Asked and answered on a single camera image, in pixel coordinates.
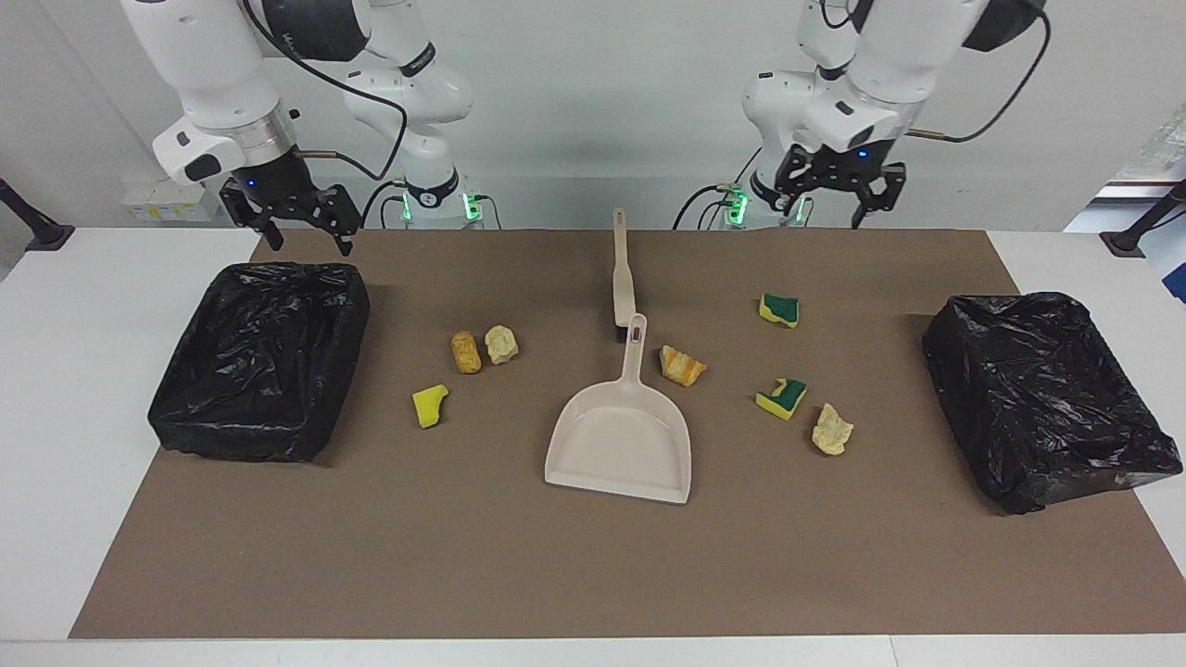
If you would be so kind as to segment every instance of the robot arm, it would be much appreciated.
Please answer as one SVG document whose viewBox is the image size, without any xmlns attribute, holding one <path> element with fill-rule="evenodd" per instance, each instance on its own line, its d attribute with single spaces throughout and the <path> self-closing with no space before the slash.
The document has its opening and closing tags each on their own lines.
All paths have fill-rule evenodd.
<svg viewBox="0 0 1186 667">
<path fill-rule="evenodd" d="M 145 52 L 181 99 L 185 115 L 153 141 L 166 173 L 179 183 L 229 173 L 219 195 L 232 220 L 262 234 L 273 249 L 283 242 L 274 220 L 287 218 L 329 231 L 349 254 L 362 217 L 342 185 L 320 190 L 313 184 L 280 93 L 263 71 L 244 4 L 121 2 Z M 363 78 L 371 81 L 372 94 L 408 112 L 407 142 L 398 157 L 409 189 L 423 182 L 426 191 L 441 192 L 433 188 L 457 172 L 444 139 L 427 123 L 465 117 L 471 95 L 460 75 L 435 62 L 410 0 L 249 0 L 249 9 L 295 57 L 350 61 L 365 47 L 393 61 L 397 69 Z M 361 120 L 393 141 L 403 138 L 404 119 L 395 107 L 363 102 L 362 112 L 351 104 Z M 445 177 L 434 180 L 440 173 Z M 444 195 L 441 199 L 448 201 Z M 464 203 L 470 204 L 467 198 Z"/>
<path fill-rule="evenodd" d="M 406 217 L 421 224 L 457 227 L 480 216 L 465 174 L 458 172 L 448 142 L 433 126 L 466 117 L 473 107 L 470 82 L 436 56 L 415 0 L 370 0 L 372 34 L 366 50 L 388 61 L 385 69 L 351 72 L 347 82 L 376 97 L 397 102 L 403 119 L 389 106 L 345 95 L 356 119 L 388 140 L 398 142 L 396 160 L 408 188 Z"/>
<path fill-rule="evenodd" d="M 764 72 L 746 89 L 746 114 L 763 135 L 754 193 L 788 211 L 818 188 L 854 192 L 854 229 L 866 214 L 892 210 L 906 167 L 885 160 L 939 71 L 961 46 L 995 49 L 1034 18 L 1019 0 L 805 0 L 798 38 L 816 71 Z"/>
</svg>

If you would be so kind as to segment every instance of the yellow debris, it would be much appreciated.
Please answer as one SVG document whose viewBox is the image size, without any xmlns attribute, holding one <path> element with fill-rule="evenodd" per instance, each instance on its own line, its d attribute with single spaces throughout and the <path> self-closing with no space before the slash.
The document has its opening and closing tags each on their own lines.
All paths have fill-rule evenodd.
<svg viewBox="0 0 1186 667">
<path fill-rule="evenodd" d="M 663 345 L 663 349 L 659 351 L 659 361 L 663 364 L 663 376 L 684 387 L 691 387 L 696 382 L 696 379 L 700 377 L 700 374 L 708 369 L 703 363 L 676 350 L 671 345 Z"/>
<path fill-rule="evenodd" d="M 515 341 L 515 332 L 496 324 L 486 331 L 486 354 L 495 366 L 506 363 L 518 354 L 518 342 Z"/>
<path fill-rule="evenodd" d="M 478 343 L 473 339 L 473 333 L 458 331 L 453 335 L 453 361 L 457 369 L 466 375 L 472 375 L 482 370 L 482 356 L 478 355 Z"/>
<path fill-rule="evenodd" d="M 441 401 L 448 395 L 445 385 L 429 387 L 412 394 L 412 402 L 416 406 L 416 419 L 420 420 L 421 428 L 436 426 L 441 420 Z"/>
<path fill-rule="evenodd" d="M 820 421 L 811 430 L 811 442 L 829 456 L 844 453 L 844 443 L 853 434 L 853 425 L 840 418 L 831 404 L 823 404 Z"/>
</svg>

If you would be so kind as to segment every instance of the green scouring pad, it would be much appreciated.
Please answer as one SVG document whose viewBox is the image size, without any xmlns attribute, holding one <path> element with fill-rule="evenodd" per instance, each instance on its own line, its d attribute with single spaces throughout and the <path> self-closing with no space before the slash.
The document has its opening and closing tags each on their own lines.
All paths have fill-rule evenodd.
<svg viewBox="0 0 1186 667">
<path fill-rule="evenodd" d="M 761 409 L 786 421 L 795 414 L 795 408 L 806 393 L 808 386 L 803 382 L 779 377 L 778 388 L 771 394 L 759 392 L 755 401 Z"/>
<path fill-rule="evenodd" d="M 763 294 L 761 305 L 758 306 L 758 315 L 767 322 L 785 324 L 795 329 L 799 325 L 799 300 Z"/>
</svg>

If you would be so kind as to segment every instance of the black stand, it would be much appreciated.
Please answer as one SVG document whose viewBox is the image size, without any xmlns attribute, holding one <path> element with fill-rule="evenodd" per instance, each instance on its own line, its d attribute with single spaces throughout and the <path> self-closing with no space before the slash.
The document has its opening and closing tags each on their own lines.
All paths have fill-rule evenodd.
<svg viewBox="0 0 1186 667">
<path fill-rule="evenodd" d="M 1174 185 L 1168 195 L 1160 202 L 1153 204 L 1140 220 L 1133 223 L 1124 231 L 1101 231 L 1099 237 L 1104 240 L 1104 246 L 1117 258 L 1143 258 L 1144 253 L 1137 248 L 1141 236 L 1161 222 L 1169 211 L 1186 203 L 1186 180 Z"/>
<path fill-rule="evenodd" d="M 33 231 L 33 240 L 25 247 L 26 250 L 57 250 L 74 234 L 72 225 L 53 222 L 23 199 L 2 178 L 0 178 L 0 202 L 12 209 L 12 212 Z"/>
</svg>

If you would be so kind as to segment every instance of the yellow and green sponge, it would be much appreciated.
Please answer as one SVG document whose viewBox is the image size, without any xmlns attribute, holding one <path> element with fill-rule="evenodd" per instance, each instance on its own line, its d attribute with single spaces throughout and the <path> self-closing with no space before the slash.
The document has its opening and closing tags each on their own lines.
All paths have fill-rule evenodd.
<svg viewBox="0 0 1186 667">
<path fill-rule="evenodd" d="M 448 395 L 445 385 L 436 385 L 412 394 L 412 402 L 416 406 L 416 420 L 421 428 L 436 426 L 441 420 L 441 401 Z"/>
<path fill-rule="evenodd" d="M 789 420 L 795 415 L 795 408 L 799 407 L 808 386 L 798 380 L 778 379 L 778 388 L 770 394 L 758 393 L 755 401 L 758 407 L 782 419 Z"/>
<path fill-rule="evenodd" d="M 763 294 L 758 315 L 767 322 L 785 324 L 791 329 L 799 325 L 799 300 L 774 294 Z"/>
</svg>

